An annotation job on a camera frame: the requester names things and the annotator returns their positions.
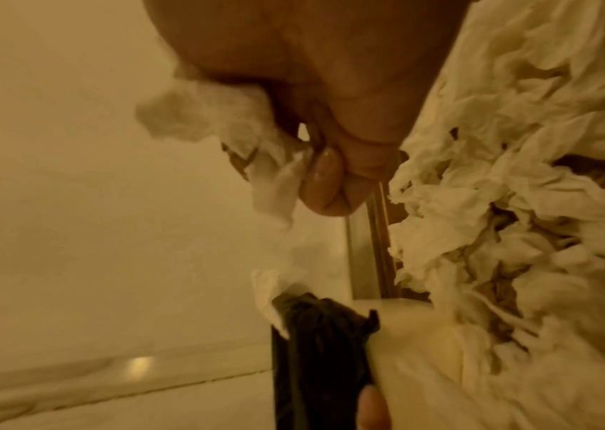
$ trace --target crumpled tissue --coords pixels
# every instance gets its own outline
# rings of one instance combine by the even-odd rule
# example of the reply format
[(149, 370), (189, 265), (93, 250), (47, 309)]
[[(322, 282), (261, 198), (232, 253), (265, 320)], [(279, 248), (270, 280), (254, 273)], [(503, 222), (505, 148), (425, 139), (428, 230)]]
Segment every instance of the crumpled tissue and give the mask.
[(559, 161), (605, 162), (605, 0), (474, 2), (402, 149), (398, 279), (464, 353), (405, 373), (451, 429), (604, 430), (605, 187)]
[(254, 209), (289, 228), (311, 147), (277, 127), (260, 86), (177, 75), (168, 91), (137, 106), (137, 119), (157, 139), (199, 142), (214, 135), (242, 159), (252, 159), (245, 171)]

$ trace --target black plastic bag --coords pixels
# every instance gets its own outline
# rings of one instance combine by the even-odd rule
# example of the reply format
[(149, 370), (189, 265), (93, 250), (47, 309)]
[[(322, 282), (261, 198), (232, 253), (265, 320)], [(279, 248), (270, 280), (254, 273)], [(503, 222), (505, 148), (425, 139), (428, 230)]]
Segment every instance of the black plastic bag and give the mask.
[(273, 300), (290, 339), (272, 329), (277, 430), (356, 430), (357, 399), (373, 382), (364, 344), (380, 328), (330, 299)]

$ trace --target fingernail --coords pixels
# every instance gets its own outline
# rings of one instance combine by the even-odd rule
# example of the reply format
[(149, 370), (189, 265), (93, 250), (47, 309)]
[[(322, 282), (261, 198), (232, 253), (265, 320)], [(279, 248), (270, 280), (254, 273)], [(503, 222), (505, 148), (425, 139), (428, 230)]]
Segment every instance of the fingernail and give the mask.
[(312, 178), (315, 181), (323, 180), (333, 171), (335, 162), (336, 160), (333, 155), (333, 149), (324, 149), (322, 153), (319, 154), (314, 165), (312, 166)]

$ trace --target hand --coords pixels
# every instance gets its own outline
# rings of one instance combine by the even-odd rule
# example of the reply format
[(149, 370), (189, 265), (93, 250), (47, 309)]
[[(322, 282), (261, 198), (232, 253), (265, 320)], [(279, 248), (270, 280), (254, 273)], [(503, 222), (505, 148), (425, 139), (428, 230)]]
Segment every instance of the hand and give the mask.
[(388, 404), (375, 385), (367, 385), (359, 394), (357, 429), (390, 430), (391, 428)]
[(182, 62), (255, 82), (277, 123), (307, 124), (316, 156), (300, 198), (348, 215), (388, 175), (469, 0), (145, 0)]

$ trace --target black object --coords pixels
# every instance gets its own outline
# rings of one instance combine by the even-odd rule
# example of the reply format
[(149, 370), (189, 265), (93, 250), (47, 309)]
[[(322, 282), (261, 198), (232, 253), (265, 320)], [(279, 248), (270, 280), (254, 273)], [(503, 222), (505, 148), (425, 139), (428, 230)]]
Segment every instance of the black object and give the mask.
[(290, 339), (272, 329), (277, 430), (356, 430), (357, 399), (373, 382), (364, 344), (380, 328), (313, 294), (273, 300)]

